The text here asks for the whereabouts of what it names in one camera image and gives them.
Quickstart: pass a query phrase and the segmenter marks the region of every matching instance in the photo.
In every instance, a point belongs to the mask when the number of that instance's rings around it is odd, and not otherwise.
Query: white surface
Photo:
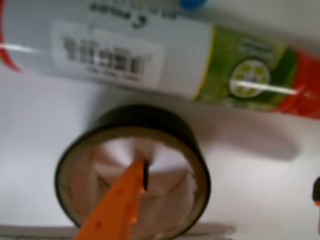
[[[320,1],[215,0],[244,21],[320,41]],[[317,240],[311,199],[320,175],[320,121],[189,103],[0,68],[0,224],[71,226],[54,192],[63,150],[103,112],[148,103],[194,128],[210,169],[201,221],[236,240]]]

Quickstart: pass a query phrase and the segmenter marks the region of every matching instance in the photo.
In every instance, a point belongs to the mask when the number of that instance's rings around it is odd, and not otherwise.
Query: white label
[[[94,25],[56,21],[51,36],[57,68],[91,80],[156,88],[165,48]]]

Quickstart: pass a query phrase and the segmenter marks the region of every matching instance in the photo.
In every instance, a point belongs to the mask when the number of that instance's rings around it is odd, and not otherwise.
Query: orange object
[[[136,160],[112,185],[73,240],[129,240],[145,192],[144,160]]]

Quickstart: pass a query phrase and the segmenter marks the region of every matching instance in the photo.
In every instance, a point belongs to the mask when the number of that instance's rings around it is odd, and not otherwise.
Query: can
[[[272,38],[141,0],[0,0],[0,12],[14,71],[320,119],[319,59]]]
[[[136,148],[152,161],[148,190],[141,197],[131,237],[178,237],[206,209],[211,181],[190,127],[157,107],[114,109],[79,137],[66,150],[56,170],[59,202],[70,219],[81,226],[112,182],[131,164]]]

